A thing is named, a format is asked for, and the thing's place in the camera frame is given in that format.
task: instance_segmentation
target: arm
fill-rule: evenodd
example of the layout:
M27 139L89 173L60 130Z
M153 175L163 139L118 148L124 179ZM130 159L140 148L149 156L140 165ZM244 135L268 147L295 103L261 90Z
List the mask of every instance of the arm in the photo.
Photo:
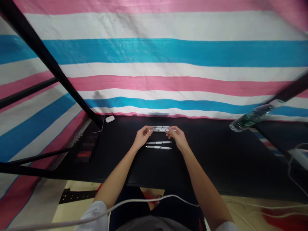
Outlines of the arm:
M183 154L193 191L210 229L215 230L226 221L233 222L223 199L191 151L184 132L177 126L172 126L169 132L166 132L166 136L175 139L177 147Z
M152 133L153 128L151 126L144 126L137 132L132 147L105 180L102 187L97 192L93 202L103 201L106 204L107 209L111 208L115 204L120 192L122 191L128 171L137 151L146 143Z

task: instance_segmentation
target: marker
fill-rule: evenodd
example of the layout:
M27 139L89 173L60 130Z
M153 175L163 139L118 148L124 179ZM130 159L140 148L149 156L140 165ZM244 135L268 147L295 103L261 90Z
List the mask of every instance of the marker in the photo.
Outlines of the marker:
M168 128L154 128L153 132L169 132L169 129Z
M150 146L150 145L147 145L147 146L145 146L145 147L146 147L146 148L154 148L154 149L166 149L166 150L172 149L172 148L169 148L169 147Z
M169 128L170 126L151 126L152 128Z
M147 142L146 144L162 144L162 143L172 143L172 141L156 141L156 142Z

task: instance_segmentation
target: striped tarp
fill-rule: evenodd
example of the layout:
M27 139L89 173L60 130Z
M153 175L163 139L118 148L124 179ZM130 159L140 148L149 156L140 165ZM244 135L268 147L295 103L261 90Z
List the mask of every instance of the striped tarp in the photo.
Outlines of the striped tarp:
M100 114L236 119L308 69L302 0L15 3ZM1 40L22 47L11 62L34 58L14 34ZM307 121L307 97L271 119Z
M17 35L8 33L14 31L0 18L0 37L5 41L0 43L1 99L53 78L29 47ZM0 162L66 148L84 118L84 111L59 83L0 109ZM47 169L56 158L25 165ZM0 229L24 208L38 181L34 176L0 173Z
M14 2L98 114L236 119L308 70L304 0ZM2 19L0 48L0 98L53 77ZM307 98L301 93L270 119L308 121ZM2 109L0 161L65 147L80 111L59 84ZM5 228L38 179L0 178Z

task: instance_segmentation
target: hand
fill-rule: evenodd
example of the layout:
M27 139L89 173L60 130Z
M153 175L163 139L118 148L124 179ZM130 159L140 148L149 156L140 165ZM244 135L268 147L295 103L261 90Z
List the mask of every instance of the hand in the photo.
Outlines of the hand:
M166 136L168 136L168 139L170 139L171 137L175 139L176 145L181 152L189 148L184 132L177 126L171 126L169 128L169 131L166 132Z
M152 133L153 128L151 126L144 126L142 129L137 131L136 138L132 147L136 148L138 151L146 143Z

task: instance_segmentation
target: black tabletop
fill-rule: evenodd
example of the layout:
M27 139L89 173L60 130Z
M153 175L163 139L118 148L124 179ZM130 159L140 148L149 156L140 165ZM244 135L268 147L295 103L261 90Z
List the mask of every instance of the black tabletop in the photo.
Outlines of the black tabletop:
M308 123L263 121L256 129L283 154L301 143L308 143Z
M55 170L64 179L104 182L127 153L144 125L177 125L185 132L197 160L221 194L307 202L287 176L287 165L249 130L235 133L230 121L210 119L116 116L105 123L89 162L76 164L67 156ZM164 141L154 132L148 141ZM171 150L141 148L131 166L128 185L188 190L184 159L175 142Z

